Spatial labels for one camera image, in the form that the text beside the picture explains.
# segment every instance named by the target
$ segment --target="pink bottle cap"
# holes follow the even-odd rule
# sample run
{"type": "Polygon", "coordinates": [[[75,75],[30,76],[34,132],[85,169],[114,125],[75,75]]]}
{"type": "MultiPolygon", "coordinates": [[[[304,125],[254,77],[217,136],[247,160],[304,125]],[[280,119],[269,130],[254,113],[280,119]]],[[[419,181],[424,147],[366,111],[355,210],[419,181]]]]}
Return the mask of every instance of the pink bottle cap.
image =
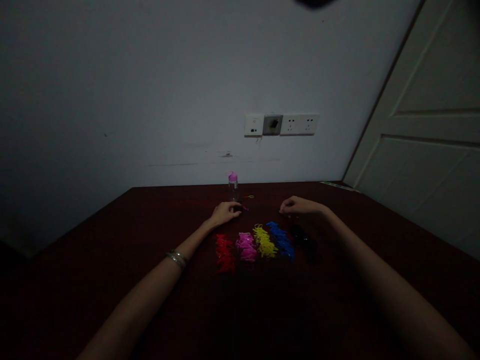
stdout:
{"type": "Polygon", "coordinates": [[[238,176],[237,176],[237,173],[235,171],[227,171],[225,173],[225,175],[228,175],[228,181],[229,182],[234,183],[234,182],[238,181],[238,176]]]}

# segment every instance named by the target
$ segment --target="white wall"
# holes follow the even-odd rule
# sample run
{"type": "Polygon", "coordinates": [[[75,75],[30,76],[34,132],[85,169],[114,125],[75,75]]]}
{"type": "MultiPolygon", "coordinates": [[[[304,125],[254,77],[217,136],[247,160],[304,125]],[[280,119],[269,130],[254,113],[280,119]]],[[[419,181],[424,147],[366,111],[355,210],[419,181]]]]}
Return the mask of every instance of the white wall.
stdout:
{"type": "Polygon", "coordinates": [[[418,3],[2,2],[1,216],[26,239],[17,248],[131,187],[220,184],[227,170],[341,179],[418,3]],[[245,112],[321,122],[257,141],[245,112]]]}

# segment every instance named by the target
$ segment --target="switch plate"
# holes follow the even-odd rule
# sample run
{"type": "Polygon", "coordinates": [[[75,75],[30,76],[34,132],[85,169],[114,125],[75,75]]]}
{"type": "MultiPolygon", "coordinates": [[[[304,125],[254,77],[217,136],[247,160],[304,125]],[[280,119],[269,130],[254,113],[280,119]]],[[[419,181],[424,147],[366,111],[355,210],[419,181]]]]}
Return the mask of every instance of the switch plate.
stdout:
{"type": "Polygon", "coordinates": [[[283,115],[281,136],[313,135],[320,120],[319,114],[286,114],[283,115]]]}
{"type": "Polygon", "coordinates": [[[263,118],[263,135],[279,135],[283,115],[265,115],[263,118]]]}
{"type": "Polygon", "coordinates": [[[259,138],[264,129],[263,114],[245,114],[245,133],[246,137],[259,138]]]}

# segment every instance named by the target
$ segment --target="table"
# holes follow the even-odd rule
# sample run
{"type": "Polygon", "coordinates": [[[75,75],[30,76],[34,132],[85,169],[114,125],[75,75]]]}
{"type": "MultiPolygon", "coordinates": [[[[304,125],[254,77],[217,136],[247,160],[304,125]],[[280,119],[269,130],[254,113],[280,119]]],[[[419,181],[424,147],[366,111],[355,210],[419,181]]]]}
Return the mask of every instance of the table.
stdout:
{"type": "MultiPolygon", "coordinates": [[[[226,184],[132,188],[2,279],[2,359],[74,359],[122,297],[225,200],[226,184]]],[[[262,259],[216,274],[215,234],[275,221],[297,195],[330,207],[409,281],[478,352],[480,263],[367,196],[318,182],[240,184],[249,208],[216,229],[140,339],[134,359],[406,355],[333,241],[319,261],[262,259]]]]}

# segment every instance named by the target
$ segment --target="wall socket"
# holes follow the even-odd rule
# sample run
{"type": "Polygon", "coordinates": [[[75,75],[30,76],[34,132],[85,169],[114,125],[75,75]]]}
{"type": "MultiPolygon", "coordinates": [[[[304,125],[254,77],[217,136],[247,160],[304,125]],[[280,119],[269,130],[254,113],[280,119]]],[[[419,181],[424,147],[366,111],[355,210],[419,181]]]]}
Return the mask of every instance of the wall socket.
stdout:
{"type": "Polygon", "coordinates": [[[280,135],[313,135],[320,120],[319,114],[285,114],[280,135]]]}
{"type": "Polygon", "coordinates": [[[245,133],[246,137],[261,137],[264,130],[263,114],[245,114],[245,133]]]}

